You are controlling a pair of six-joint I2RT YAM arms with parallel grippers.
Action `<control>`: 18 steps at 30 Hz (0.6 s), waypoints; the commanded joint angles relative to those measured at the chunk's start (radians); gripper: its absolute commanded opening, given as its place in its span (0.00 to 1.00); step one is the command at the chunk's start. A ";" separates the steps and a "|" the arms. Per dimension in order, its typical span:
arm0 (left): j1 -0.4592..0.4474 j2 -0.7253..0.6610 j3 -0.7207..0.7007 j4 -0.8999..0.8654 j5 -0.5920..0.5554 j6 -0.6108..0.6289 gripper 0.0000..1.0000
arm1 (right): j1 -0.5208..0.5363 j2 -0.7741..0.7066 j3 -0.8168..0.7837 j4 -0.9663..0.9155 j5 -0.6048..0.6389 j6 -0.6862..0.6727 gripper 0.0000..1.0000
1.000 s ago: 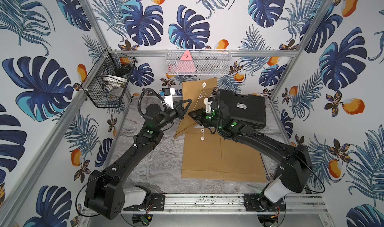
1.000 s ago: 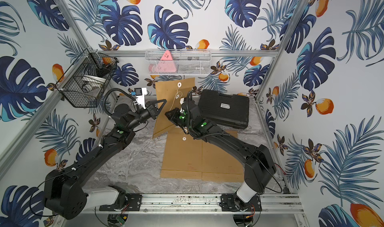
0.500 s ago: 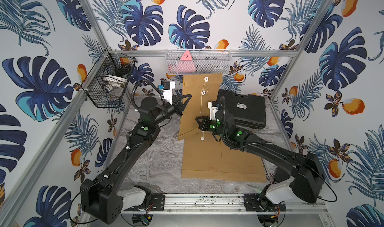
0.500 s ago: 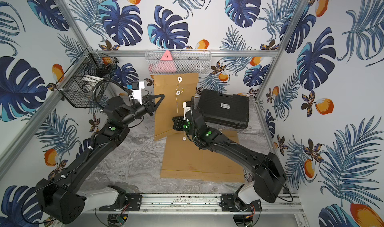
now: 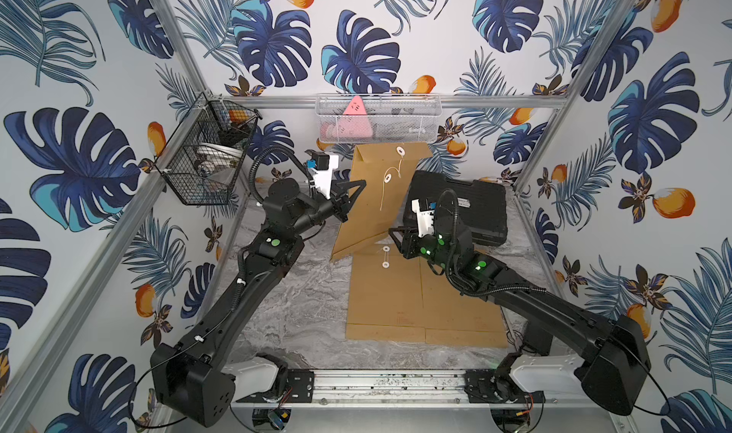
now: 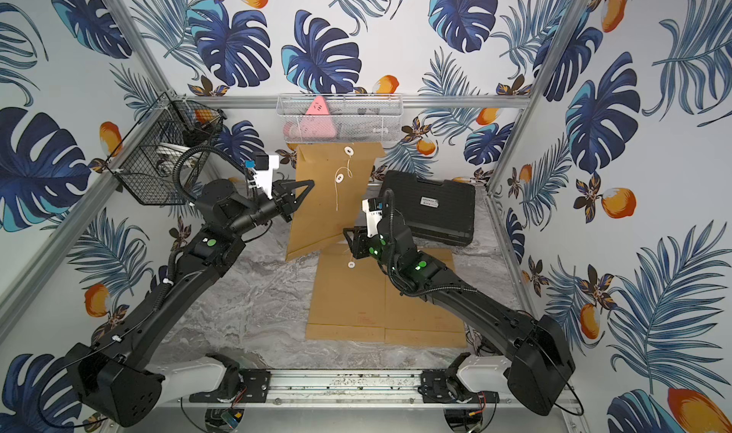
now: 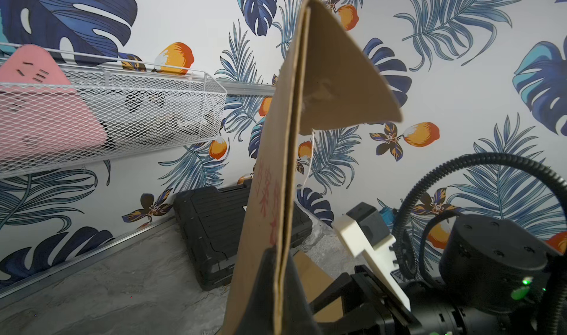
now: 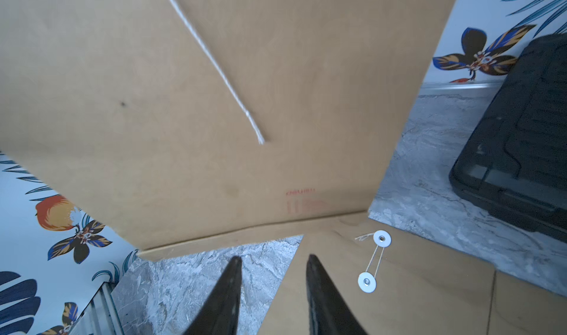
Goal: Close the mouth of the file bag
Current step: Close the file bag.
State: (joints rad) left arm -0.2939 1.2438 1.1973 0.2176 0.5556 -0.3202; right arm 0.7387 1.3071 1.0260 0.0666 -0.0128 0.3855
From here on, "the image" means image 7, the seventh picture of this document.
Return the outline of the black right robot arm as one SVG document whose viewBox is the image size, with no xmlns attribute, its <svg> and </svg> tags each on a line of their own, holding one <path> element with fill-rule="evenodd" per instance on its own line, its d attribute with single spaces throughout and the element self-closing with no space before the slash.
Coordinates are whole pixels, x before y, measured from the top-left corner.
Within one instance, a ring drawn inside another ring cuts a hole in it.
<svg viewBox="0 0 567 335">
<path fill-rule="evenodd" d="M 324 334 L 564 334 L 566 254 L 513 221 L 446 210 L 430 220 L 414 248 L 406 223 L 443 177 L 478 165 L 514 168 L 549 188 L 566 206 L 566 181 L 531 159 L 474 153 L 423 177 L 388 224 L 359 203 L 332 226 L 365 263 L 342 274 L 311 302 L 317 313 L 341 301 L 343 315 Z"/>
</svg>

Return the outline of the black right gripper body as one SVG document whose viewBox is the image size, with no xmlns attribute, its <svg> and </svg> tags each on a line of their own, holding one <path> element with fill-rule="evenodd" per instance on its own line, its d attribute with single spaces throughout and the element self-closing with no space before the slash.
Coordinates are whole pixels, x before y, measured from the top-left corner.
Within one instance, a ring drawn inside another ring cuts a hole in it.
<svg viewBox="0 0 567 335">
<path fill-rule="evenodd" d="M 406 308 L 363 265 L 341 274 L 311 303 L 313 314 L 340 301 L 343 315 L 332 322 L 318 322 L 324 334 L 446 334 L 447 312 L 433 290 L 424 283 L 403 284 L 415 308 Z"/>
</svg>

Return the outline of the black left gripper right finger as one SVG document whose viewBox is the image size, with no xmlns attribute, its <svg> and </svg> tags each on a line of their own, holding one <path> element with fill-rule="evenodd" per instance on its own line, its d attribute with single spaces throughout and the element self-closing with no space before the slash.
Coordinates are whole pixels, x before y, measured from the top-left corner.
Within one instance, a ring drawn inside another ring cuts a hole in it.
<svg viewBox="0 0 567 335">
<path fill-rule="evenodd" d="M 281 333 L 283 335 L 322 335 L 323 332 L 313 317 L 290 253 L 283 280 Z"/>
</svg>

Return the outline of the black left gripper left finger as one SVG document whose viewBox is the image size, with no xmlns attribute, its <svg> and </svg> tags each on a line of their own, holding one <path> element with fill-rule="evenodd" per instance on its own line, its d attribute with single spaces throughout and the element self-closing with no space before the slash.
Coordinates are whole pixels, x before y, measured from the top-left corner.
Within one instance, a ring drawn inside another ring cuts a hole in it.
<svg viewBox="0 0 567 335">
<path fill-rule="evenodd" d="M 274 277 L 276 274 L 276 251 L 273 246 L 264 251 L 252 288 L 246 311 L 235 334 L 274 334 Z"/>
</svg>

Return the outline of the brown kraft file bag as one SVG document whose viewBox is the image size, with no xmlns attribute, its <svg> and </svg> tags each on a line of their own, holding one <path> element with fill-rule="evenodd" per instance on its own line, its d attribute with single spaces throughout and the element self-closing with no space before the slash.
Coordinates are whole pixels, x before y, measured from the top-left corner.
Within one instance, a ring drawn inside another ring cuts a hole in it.
<svg viewBox="0 0 567 335">
<path fill-rule="evenodd" d="M 298 137 L 314 130 L 401 119 L 398 100 L 385 78 L 337 18 L 322 1 L 304 0 L 261 134 L 223 334 L 235 334 L 262 255 L 273 246 L 277 249 L 273 329 L 281 334 Z"/>
<path fill-rule="evenodd" d="M 332 284 L 332 279 L 307 254 L 297 252 L 293 256 L 308 303 L 315 300 Z M 342 299 L 338 298 L 314 314 L 318 323 L 333 323 L 343 316 Z"/>
</svg>

